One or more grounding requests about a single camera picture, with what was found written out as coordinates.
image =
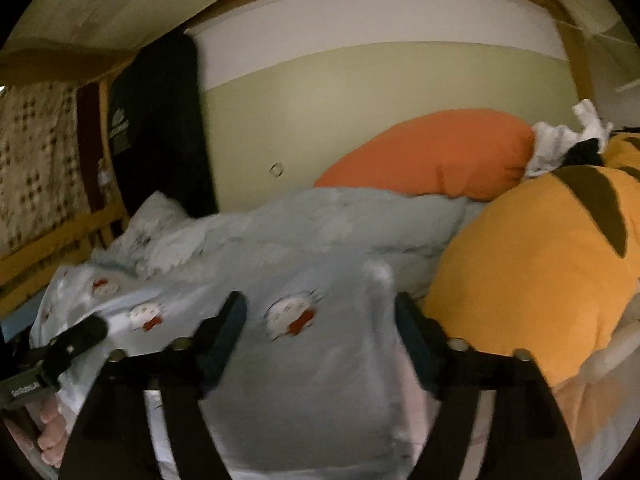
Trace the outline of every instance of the metal rivet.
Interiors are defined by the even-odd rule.
[[[533,355],[531,355],[531,352],[529,352],[529,350],[525,348],[517,348],[513,352],[513,356],[516,359],[519,359],[520,361],[524,361],[526,363],[528,363],[529,361],[533,361]]]
[[[277,162],[276,164],[271,166],[269,173],[271,173],[271,175],[274,176],[275,178],[278,178],[284,173],[284,166],[279,162]]]
[[[109,354],[109,362],[117,363],[118,361],[122,361],[125,357],[127,357],[127,353],[118,348]]]
[[[469,343],[467,343],[464,339],[459,339],[457,337],[449,339],[447,341],[447,345],[449,346],[449,348],[455,350],[456,352],[466,352],[467,350],[469,350]]]
[[[188,337],[179,337],[178,339],[174,339],[171,343],[171,348],[176,352],[180,350],[186,350],[191,346],[191,339]]]

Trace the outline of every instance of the blanket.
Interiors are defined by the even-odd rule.
[[[191,219],[161,193],[92,261],[119,266],[141,280],[191,283],[256,280],[296,262],[338,250],[360,251],[391,266],[398,290],[425,295],[453,237],[484,203],[439,195],[413,198],[375,189],[310,189],[249,213]]]
[[[482,207],[313,189],[251,213],[194,220],[154,195],[108,250],[61,268],[43,298],[35,346],[92,313],[110,327],[61,377],[68,429],[112,349],[158,351],[242,290],[247,326],[219,389],[202,403],[232,477],[404,478],[411,452],[393,297],[398,289],[424,295],[444,247]],[[280,322],[288,307],[301,323]],[[162,474],[175,479],[161,399],[149,392],[147,402]]]

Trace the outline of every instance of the yellow plush toy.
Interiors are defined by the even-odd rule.
[[[489,204],[445,251],[423,312],[477,350],[529,349],[551,386],[609,343],[640,277],[640,136]]]

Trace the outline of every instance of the green wall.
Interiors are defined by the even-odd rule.
[[[310,187],[393,124],[447,108],[504,110],[577,127],[565,61],[468,43],[381,43],[300,57],[204,94],[222,210],[248,210]],[[270,174],[281,164],[279,178]]]

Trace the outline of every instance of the wooden headboard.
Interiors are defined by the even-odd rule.
[[[122,202],[73,220],[0,260],[0,319],[47,286],[62,264],[81,264],[94,248],[107,248],[113,225],[127,227]]]

